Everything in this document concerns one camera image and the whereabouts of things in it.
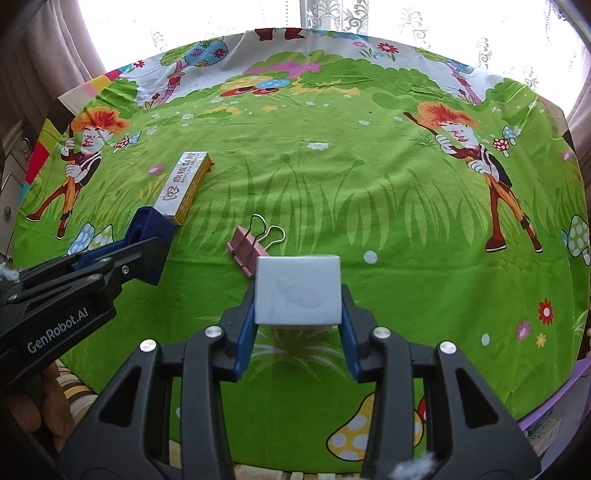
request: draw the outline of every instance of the yellow box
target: yellow box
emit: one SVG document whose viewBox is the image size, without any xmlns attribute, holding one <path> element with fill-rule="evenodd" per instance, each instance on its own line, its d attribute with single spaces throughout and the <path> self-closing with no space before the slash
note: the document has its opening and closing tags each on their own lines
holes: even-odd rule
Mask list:
<svg viewBox="0 0 591 480">
<path fill-rule="evenodd" d="M 154 208 L 175 225 L 182 225 L 211 165 L 212 159 L 207 152 L 184 152 L 158 195 Z"/>
</svg>

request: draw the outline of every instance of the metal screw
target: metal screw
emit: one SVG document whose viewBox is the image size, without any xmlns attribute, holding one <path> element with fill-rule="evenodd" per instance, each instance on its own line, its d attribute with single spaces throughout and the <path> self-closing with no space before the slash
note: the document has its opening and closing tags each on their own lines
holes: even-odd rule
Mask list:
<svg viewBox="0 0 591 480">
<path fill-rule="evenodd" d="M 376 338 L 388 338 L 391 335 L 390 329 L 386 327 L 376 327 L 374 328 L 374 337 Z"/>
<path fill-rule="evenodd" d="M 453 353 L 457 352 L 457 346 L 455 343 L 453 342 L 441 342 L 441 345 L 439 345 L 439 349 L 443 352 L 446 353 L 448 355 L 451 355 Z"/>
<path fill-rule="evenodd" d="M 218 327 L 217 325 L 211 325 L 211 327 L 207 327 L 205 329 L 205 336 L 207 336 L 209 338 L 217 338 L 222 333 L 223 333 L 222 328 Z"/>
<path fill-rule="evenodd" d="M 142 343 L 139 344 L 139 349 L 142 350 L 143 352 L 153 352 L 154 349 L 156 348 L 156 340 L 152 340 L 151 338 L 148 338 L 146 340 L 144 340 Z"/>
</svg>

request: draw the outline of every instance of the red mushroom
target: red mushroom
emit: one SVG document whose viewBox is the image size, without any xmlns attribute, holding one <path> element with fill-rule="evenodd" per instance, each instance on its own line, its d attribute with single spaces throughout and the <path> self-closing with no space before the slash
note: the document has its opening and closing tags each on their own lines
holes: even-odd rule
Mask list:
<svg viewBox="0 0 591 480">
<path fill-rule="evenodd" d="M 503 152 L 504 156 L 509 156 L 509 140 L 506 138 L 495 138 L 492 141 L 492 146 L 495 147 L 499 152 Z"/>
</svg>

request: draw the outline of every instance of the cartoon tree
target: cartoon tree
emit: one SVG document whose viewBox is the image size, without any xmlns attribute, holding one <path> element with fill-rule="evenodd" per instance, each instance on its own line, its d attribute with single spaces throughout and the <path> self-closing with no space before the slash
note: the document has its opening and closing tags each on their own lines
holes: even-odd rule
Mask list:
<svg viewBox="0 0 591 480">
<path fill-rule="evenodd" d="M 448 68 L 452 71 L 452 76 L 454 76 L 457 79 L 457 81 L 460 82 L 462 87 L 466 89 L 466 91 L 464 91 L 463 89 L 458 89 L 460 95 L 467 98 L 474 105 L 480 105 L 482 103 L 482 100 L 478 98 L 478 96 L 474 93 L 474 90 L 472 90 L 470 84 L 467 82 L 464 75 L 462 75 L 462 72 L 467 74 L 472 73 L 474 71 L 474 68 L 469 67 L 468 65 L 464 65 L 463 63 L 459 63 L 458 61 L 448 59 L 447 57 L 437 55 L 436 53 L 423 50 L 422 48 L 414 48 L 427 60 L 438 61 L 448 66 Z"/>
<path fill-rule="evenodd" d="M 168 86 L 164 95 L 154 93 L 151 102 L 145 102 L 146 108 L 153 108 L 161 103 L 166 103 L 181 82 L 184 69 L 189 66 L 207 67 L 222 61 L 228 55 L 227 45 L 219 38 L 202 40 L 166 52 L 160 59 L 160 64 L 169 66 L 175 64 L 174 71 L 168 75 Z"/>
</svg>

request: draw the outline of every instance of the cartoon boy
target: cartoon boy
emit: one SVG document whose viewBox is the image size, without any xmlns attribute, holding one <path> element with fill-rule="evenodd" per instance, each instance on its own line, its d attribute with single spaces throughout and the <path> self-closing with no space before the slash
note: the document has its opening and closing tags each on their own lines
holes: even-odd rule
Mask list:
<svg viewBox="0 0 591 480">
<path fill-rule="evenodd" d="M 45 209 L 60 195 L 64 196 L 64 206 L 57 228 L 56 238 L 61 240 L 66 234 L 68 218 L 83 187 L 88 184 L 102 155 L 100 149 L 113 135 L 120 134 L 129 126 L 129 121 L 119 117 L 119 112 L 105 106 L 90 107 L 78 115 L 70 125 L 72 132 L 82 132 L 80 151 L 74 153 L 74 139 L 66 140 L 61 149 L 61 159 L 66 163 L 66 179 L 61 186 L 46 198 L 35 213 L 27 215 L 30 222 L 38 222 Z"/>
<path fill-rule="evenodd" d="M 501 199 L 515 215 L 517 221 L 530 237 L 536 253 L 543 251 L 542 244 L 531 227 L 530 219 L 521 209 L 511 188 L 513 184 L 503 165 L 480 143 L 473 128 L 478 122 L 465 112 L 455 111 L 439 102 L 421 102 L 417 106 L 416 123 L 427 128 L 435 140 L 441 145 L 441 150 L 454 158 L 466 161 L 466 166 L 483 175 L 491 193 L 492 236 L 487 240 L 485 250 L 496 252 L 507 248 L 505 238 L 499 224 L 498 201 Z M 456 148 L 444 135 L 436 132 L 442 128 L 451 135 L 462 147 Z"/>
</svg>

